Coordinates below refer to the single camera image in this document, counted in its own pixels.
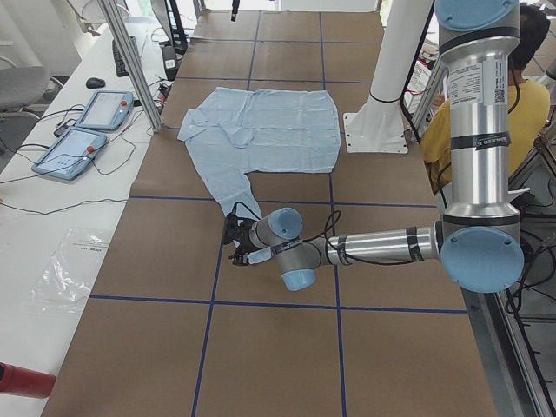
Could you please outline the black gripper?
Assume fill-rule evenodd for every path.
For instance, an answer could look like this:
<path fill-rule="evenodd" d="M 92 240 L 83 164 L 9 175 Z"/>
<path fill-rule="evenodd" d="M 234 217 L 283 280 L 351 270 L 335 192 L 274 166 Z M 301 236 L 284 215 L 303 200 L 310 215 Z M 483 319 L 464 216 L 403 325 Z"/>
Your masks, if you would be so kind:
<path fill-rule="evenodd" d="M 256 251 L 256 246 L 251 242 L 250 231 L 256 220 L 239 217 L 229 213 L 225 217 L 222 231 L 222 245 L 236 242 L 239 246 L 229 256 L 235 266 L 246 267 L 250 265 L 249 256 Z"/>

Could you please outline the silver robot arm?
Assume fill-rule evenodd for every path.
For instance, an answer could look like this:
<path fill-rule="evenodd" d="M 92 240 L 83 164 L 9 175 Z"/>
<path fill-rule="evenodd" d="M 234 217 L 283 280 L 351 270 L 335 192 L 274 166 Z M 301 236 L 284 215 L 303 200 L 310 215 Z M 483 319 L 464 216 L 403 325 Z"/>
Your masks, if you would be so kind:
<path fill-rule="evenodd" d="M 507 59 L 518 44 L 515 1 L 439 1 L 440 60 L 448 69 L 452 200 L 432 227 L 301 238 L 301 215 L 282 208 L 260 219 L 227 215 L 222 243 L 232 260 L 269 249 L 288 289 L 314 283 L 322 265 L 381 266 L 439 260 L 448 277 L 476 293 L 497 293 L 521 275 L 520 216 L 508 188 Z"/>

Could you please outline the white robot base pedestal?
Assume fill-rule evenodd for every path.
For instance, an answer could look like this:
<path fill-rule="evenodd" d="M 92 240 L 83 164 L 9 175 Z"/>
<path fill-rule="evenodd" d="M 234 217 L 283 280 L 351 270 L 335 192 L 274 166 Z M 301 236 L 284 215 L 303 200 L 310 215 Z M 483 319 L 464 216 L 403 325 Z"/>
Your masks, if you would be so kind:
<path fill-rule="evenodd" d="M 368 100 L 343 115 L 349 153 L 407 153 L 400 106 L 433 7 L 432 0 L 393 2 Z"/>

